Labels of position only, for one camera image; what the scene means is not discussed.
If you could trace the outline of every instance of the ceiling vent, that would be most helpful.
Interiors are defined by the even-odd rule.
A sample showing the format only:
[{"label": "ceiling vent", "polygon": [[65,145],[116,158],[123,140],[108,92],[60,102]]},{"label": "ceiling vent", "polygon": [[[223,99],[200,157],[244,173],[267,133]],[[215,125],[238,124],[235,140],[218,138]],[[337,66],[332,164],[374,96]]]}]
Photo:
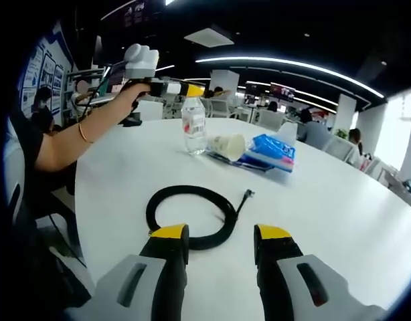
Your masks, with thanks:
[{"label": "ceiling vent", "polygon": [[220,47],[221,45],[233,45],[234,42],[217,31],[206,28],[185,37],[186,40],[198,43],[207,48]]}]

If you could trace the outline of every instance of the hand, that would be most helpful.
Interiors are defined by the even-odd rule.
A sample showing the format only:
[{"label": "hand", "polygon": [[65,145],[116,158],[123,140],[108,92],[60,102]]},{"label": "hand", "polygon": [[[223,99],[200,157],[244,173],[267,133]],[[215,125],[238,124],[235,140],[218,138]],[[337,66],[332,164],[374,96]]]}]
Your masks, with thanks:
[{"label": "hand", "polygon": [[151,87],[148,84],[135,84],[130,88],[120,92],[118,96],[113,100],[119,106],[127,110],[127,113],[131,111],[131,105],[139,97],[142,92],[151,91]]},{"label": "hand", "polygon": [[143,92],[150,92],[151,87],[148,84],[135,84],[130,88],[120,92],[118,96],[115,98],[117,100],[125,100],[130,105],[139,97],[139,95]]}]

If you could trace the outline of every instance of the white round table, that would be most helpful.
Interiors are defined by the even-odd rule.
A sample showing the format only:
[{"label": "white round table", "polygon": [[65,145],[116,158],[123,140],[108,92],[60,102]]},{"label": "white round table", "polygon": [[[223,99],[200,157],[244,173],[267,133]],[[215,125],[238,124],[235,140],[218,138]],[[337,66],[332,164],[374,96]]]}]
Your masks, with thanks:
[{"label": "white round table", "polygon": [[[209,135],[269,131],[232,119],[207,119]],[[384,309],[411,280],[411,207],[349,165],[303,143],[295,145],[293,173],[262,174],[206,155],[189,156],[181,120],[117,126],[80,158],[76,217],[86,264],[97,282],[148,240],[145,209],[159,189],[207,187],[238,207],[235,230],[221,246],[190,251],[182,320],[263,320],[256,285],[253,227],[282,227],[304,254],[315,254],[340,273],[351,295]],[[191,236],[217,231],[222,214],[193,195],[172,197],[157,210],[161,226],[189,224]]]}]

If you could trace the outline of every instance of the black ceiling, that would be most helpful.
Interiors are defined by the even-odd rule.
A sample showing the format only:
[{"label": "black ceiling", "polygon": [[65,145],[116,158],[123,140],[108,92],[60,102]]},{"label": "black ceiling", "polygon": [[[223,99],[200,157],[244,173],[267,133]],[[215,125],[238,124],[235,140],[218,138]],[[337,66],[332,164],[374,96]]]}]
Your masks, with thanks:
[{"label": "black ceiling", "polygon": [[[196,64],[195,60],[260,56],[305,62],[355,78],[385,96],[411,86],[411,11],[401,4],[305,0],[174,0],[168,6],[164,5],[165,0],[135,3],[143,1],[151,8],[150,20],[128,27],[124,21],[126,8],[100,20],[127,1],[79,7],[76,25],[80,37],[99,34],[107,62],[121,61],[125,52],[122,47],[132,43],[158,49],[159,67],[176,66],[160,72],[160,76],[206,78],[216,68],[269,68],[276,71],[233,71],[240,74],[240,84],[246,80],[276,82],[335,102],[343,91],[322,82],[357,94],[370,101],[371,106],[383,100],[335,76],[297,66],[264,62]],[[226,32],[235,44],[206,48],[184,39],[212,25]],[[332,107],[314,98],[303,98]],[[366,104],[359,100],[357,105],[360,109]]]}]

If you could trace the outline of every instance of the paper cup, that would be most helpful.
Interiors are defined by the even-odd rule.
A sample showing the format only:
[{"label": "paper cup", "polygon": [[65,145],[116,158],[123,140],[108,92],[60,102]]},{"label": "paper cup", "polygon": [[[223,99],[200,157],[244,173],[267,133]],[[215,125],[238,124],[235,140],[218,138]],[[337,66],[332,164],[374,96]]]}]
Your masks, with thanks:
[{"label": "paper cup", "polygon": [[217,136],[208,140],[208,148],[232,162],[238,161],[246,151],[243,135]]}]

